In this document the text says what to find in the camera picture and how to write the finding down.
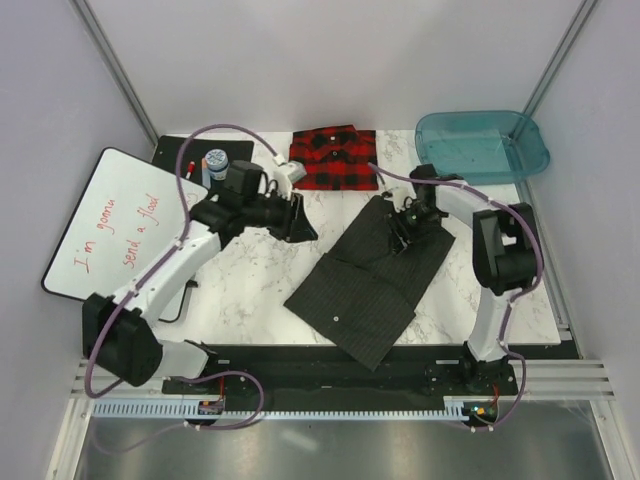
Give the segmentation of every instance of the blue tin can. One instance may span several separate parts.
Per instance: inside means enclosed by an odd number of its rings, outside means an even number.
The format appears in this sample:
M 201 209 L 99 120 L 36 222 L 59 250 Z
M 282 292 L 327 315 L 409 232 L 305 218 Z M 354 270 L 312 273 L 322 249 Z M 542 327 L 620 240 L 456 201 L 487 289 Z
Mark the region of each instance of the blue tin can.
M 207 162 L 207 170 L 213 180 L 224 180 L 227 178 L 227 170 L 229 169 L 229 159 L 224 150 L 210 150 L 204 156 Z

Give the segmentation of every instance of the translucent blue bin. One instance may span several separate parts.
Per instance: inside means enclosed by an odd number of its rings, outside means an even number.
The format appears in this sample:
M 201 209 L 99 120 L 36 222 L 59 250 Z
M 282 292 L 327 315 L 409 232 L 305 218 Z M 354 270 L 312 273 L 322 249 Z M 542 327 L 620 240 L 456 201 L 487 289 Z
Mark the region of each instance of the translucent blue bin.
M 458 174 L 471 185 L 517 183 L 551 159 L 535 122 L 507 110 L 427 115 L 416 127 L 416 150 L 438 174 Z

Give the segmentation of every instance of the marker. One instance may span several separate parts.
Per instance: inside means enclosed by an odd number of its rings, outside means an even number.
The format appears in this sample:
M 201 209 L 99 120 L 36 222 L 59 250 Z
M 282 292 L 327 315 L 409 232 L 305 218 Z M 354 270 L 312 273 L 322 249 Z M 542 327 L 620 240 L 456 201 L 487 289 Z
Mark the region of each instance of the marker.
M 196 162 L 189 162 L 189 166 L 187 167 L 187 176 L 184 178 L 189 180 L 191 178 L 191 174 L 195 169 L 196 169 Z

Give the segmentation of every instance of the gray floor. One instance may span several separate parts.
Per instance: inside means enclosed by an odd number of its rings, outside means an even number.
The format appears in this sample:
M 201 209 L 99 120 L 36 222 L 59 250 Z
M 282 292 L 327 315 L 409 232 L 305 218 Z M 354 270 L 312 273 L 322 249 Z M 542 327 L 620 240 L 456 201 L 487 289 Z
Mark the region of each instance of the gray floor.
M 76 478 L 610 479 L 588 411 L 587 404 L 524 403 L 502 428 L 473 435 L 415 421 L 265 421 L 235 432 L 179 429 L 125 455 L 105 456 L 85 445 L 84 471 Z M 174 421 L 92 422 L 102 445 L 119 448 Z

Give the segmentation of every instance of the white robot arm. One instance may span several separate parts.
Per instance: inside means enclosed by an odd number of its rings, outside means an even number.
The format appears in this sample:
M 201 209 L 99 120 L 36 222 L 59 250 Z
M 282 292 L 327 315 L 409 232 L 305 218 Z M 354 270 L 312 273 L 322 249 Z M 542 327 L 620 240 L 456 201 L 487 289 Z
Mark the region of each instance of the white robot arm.
M 437 179 L 431 165 L 422 165 L 412 174 L 416 179 Z M 464 183 L 456 178 L 442 179 Z M 536 276 L 536 257 L 522 227 L 506 212 L 495 210 L 486 201 L 451 186 L 414 184 L 416 199 L 407 205 L 408 190 L 392 192 L 394 213 L 388 223 L 395 236 L 395 251 L 401 253 L 421 239 L 429 225 L 453 215 L 473 232 L 473 268 L 482 286 L 476 322 L 465 343 L 471 369 L 503 361 L 508 332 L 505 313 L 513 294 L 531 286 Z M 511 205 L 537 230 L 533 209 L 526 203 Z
M 258 190 L 264 177 L 262 168 L 250 162 L 233 162 L 222 188 L 214 192 L 211 200 L 203 200 L 191 209 L 189 236 L 139 290 L 138 280 L 157 268 L 158 260 L 175 245 L 168 246 L 130 284 L 113 294 L 94 293 L 84 302 L 84 355 L 90 357 L 116 306 L 132 297 L 117 314 L 96 364 L 133 386 L 144 384 L 153 375 L 198 377 L 207 353 L 190 342 L 157 340 L 152 327 L 175 292 L 245 227 L 267 228 L 273 237 L 288 243 L 317 240 L 304 213 L 303 197 L 291 188 L 304 174 L 302 165 L 295 162 L 280 165 L 274 174 L 278 190 L 261 194 Z

